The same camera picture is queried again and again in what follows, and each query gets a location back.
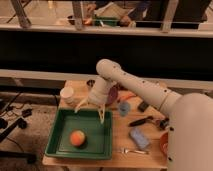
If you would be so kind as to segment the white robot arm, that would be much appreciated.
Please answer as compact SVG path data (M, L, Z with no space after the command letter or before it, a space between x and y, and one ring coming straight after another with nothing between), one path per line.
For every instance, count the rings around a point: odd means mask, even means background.
M99 60L96 71L95 84L76 110L90 103L103 117L109 90L119 83L169 118L168 171L213 171L213 98L181 95L127 73L109 59Z

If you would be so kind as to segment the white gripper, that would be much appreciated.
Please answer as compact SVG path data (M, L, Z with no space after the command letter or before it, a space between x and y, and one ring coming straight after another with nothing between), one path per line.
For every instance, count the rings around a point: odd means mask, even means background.
M115 87L114 82L98 76L89 92L88 98L82 99L75 107L74 112L77 113L82 106L88 105L89 102L95 105L101 105L98 107L98 114L100 123L103 124L105 120L105 105L107 105L107 98L112 87Z

